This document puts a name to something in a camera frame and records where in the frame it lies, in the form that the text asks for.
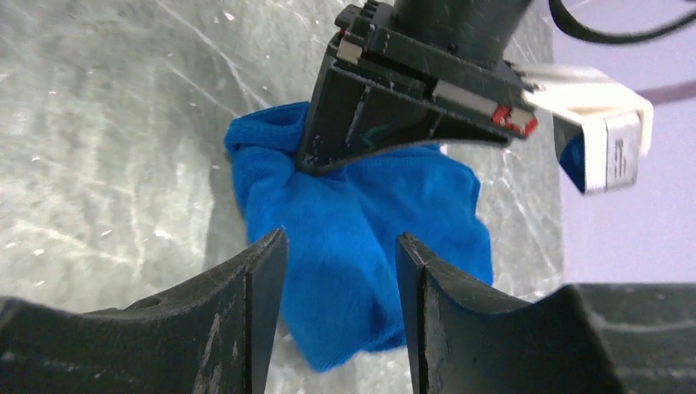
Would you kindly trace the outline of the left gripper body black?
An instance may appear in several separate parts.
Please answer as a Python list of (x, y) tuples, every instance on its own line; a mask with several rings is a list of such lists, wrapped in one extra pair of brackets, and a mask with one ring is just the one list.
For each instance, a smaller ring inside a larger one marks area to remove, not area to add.
[(531, 89), (504, 52), (530, 8), (528, 1), (367, 1), (336, 17), (325, 57), (372, 62), (408, 76), (433, 78), (445, 109), (476, 113), (474, 122), (511, 139), (538, 126)]

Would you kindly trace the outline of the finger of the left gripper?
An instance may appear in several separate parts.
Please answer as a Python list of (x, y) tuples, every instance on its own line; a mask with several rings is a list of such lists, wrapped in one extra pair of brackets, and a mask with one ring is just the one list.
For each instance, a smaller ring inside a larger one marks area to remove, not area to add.
[(478, 126), (476, 113), (445, 109), (432, 97), (435, 80), (372, 62), (323, 59), (295, 166), (313, 176), (409, 145), (461, 142), (504, 148), (509, 136)]

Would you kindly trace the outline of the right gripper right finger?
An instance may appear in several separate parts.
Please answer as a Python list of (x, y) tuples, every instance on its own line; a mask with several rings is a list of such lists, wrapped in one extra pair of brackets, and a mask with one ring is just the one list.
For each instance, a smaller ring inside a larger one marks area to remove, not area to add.
[(410, 234), (396, 267), (416, 393), (692, 393), (692, 283), (571, 283), (535, 302)]

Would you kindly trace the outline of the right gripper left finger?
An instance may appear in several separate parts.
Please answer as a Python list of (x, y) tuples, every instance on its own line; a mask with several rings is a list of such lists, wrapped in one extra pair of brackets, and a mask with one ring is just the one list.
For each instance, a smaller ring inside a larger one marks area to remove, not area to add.
[(266, 387), (288, 243), (237, 256), (124, 309), (1, 299), (4, 393), (255, 393)]

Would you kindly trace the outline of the blue towel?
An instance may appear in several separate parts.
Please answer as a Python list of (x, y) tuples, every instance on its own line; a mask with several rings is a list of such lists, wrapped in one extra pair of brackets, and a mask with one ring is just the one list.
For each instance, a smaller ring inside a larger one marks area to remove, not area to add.
[(405, 344), (396, 238), (410, 233), (487, 284), (491, 240), (476, 214), (480, 183), (436, 145), (366, 158), (326, 176), (295, 169), (308, 112), (293, 103), (235, 119), (224, 144), (250, 242), (286, 232), (281, 314), (309, 367)]

